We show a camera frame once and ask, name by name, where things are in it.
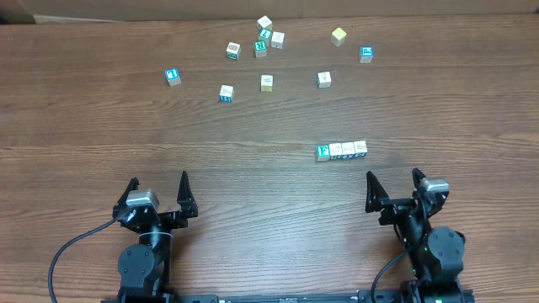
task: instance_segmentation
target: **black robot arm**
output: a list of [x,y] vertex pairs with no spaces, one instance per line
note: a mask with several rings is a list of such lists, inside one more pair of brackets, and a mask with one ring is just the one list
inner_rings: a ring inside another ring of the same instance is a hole
[[463,291],[457,278],[464,269],[464,235],[448,227],[433,229],[429,222],[446,202],[449,184],[430,180],[417,168],[412,175],[412,196],[389,199],[374,173],[367,173],[366,212],[378,211],[380,225],[393,225],[417,278],[401,285],[403,298],[405,302],[471,302],[472,292]]
[[187,173],[182,173],[176,202],[180,210],[158,213],[159,200],[151,189],[138,190],[133,178],[113,208],[120,224],[138,233],[139,243],[124,250],[118,260],[121,275],[117,302],[169,303],[179,300],[170,287],[171,230],[187,227],[198,216]]

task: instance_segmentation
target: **yellow block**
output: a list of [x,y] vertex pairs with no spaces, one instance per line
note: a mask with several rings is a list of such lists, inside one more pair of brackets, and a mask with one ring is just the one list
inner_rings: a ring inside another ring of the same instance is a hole
[[342,40],[344,37],[346,37],[346,32],[343,31],[341,28],[337,28],[336,30],[331,33],[337,40]]

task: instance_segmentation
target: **wooden cube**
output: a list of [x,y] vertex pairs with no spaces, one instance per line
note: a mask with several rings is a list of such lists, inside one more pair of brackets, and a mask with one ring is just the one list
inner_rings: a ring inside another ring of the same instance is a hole
[[285,43],[285,33],[273,32],[271,36],[271,47],[282,49]]
[[340,143],[334,143],[329,145],[329,158],[340,159],[343,157],[343,147]]
[[317,146],[317,161],[329,160],[329,145]]
[[171,68],[165,71],[165,77],[167,78],[170,86],[181,84],[182,79],[179,77],[178,68]]
[[371,63],[374,57],[372,46],[362,46],[360,49],[360,63]]
[[234,87],[228,85],[221,85],[221,92],[219,93],[219,98],[222,102],[232,103],[234,98]]
[[353,158],[355,156],[354,142],[341,143],[343,150],[343,159]]
[[270,18],[268,18],[268,16],[264,16],[259,19],[256,26],[259,29],[271,29],[273,27],[273,23],[271,22]]
[[331,75],[329,75],[329,72],[319,72],[317,84],[318,88],[329,88],[331,86]]
[[227,57],[233,60],[239,58],[239,54],[242,52],[242,49],[238,43],[230,42],[227,47]]
[[262,40],[266,43],[266,45],[269,45],[271,43],[271,35],[273,32],[271,29],[261,29],[259,32],[259,40]]
[[260,91],[273,92],[273,76],[262,75],[260,78]]
[[254,42],[254,56],[257,58],[265,57],[268,55],[266,49],[266,43],[263,41]]
[[354,157],[364,157],[367,155],[367,143],[365,141],[354,142]]
[[343,31],[341,28],[337,28],[336,30],[331,33],[331,42],[335,44],[335,46],[342,45],[344,41],[346,40],[346,32]]

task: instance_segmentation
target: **wooden table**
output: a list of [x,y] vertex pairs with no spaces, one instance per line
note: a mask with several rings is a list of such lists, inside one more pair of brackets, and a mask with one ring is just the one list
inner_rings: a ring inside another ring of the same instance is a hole
[[[339,48],[333,29],[348,32]],[[283,50],[254,58],[255,22],[0,28],[0,301],[47,302],[52,256],[109,220],[131,177],[176,210],[183,170],[200,216],[176,231],[182,294],[366,289],[402,250],[366,214],[367,171],[394,197],[411,169],[446,177],[431,219],[467,236],[478,302],[539,301],[539,19],[534,15],[275,20]],[[229,41],[239,61],[225,57]],[[360,65],[358,47],[375,58]],[[180,87],[163,71],[177,67]],[[331,88],[318,89],[317,72]],[[260,75],[274,76],[261,93]],[[235,87],[233,104],[218,99]],[[365,159],[315,162],[366,140]],[[118,225],[55,271],[61,302],[113,298],[135,243]],[[411,279],[408,261],[378,287]]]

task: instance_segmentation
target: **white block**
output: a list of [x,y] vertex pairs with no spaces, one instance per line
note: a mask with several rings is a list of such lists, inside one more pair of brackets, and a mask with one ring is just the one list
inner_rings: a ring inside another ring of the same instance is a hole
[[238,43],[230,42],[227,47],[227,57],[233,60],[239,58],[239,54],[242,52],[242,49]]
[[340,143],[334,143],[329,145],[329,158],[340,159],[343,157],[343,148]]
[[273,76],[262,75],[260,78],[260,91],[273,92]]
[[329,88],[331,86],[331,75],[329,75],[329,72],[319,72],[317,84],[318,88]]
[[371,63],[372,58],[374,58],[372,46],[362,46],[360,48],[360,63]]
[[317,146],[317,161],[329,160],[329,146],[321,145]]
[[259,29],[271,29],[273,27],[273,23],[271,22],[270,18],[268,18],[268,16],[264,16],[259,19],[256,26]]
[[234,87],[228,85],[221,85],[221,92],[219,93],[219,98],[222,102],[232,103],[234,98]]
[[343,150],[343,159],[353,158],[355,156],[354,142],[341,143],[341,149]]
[[282,49],[285,43],[285,33],[273,32],[271,36],[271,47]]
[[367,143],[365,141],[354,142],[354,157],[364,157],[367,155]]
[[170,86],[181,84],[182,79],[179,77],[178,68],[171,68],[165,71],[165,77],[167,78]]

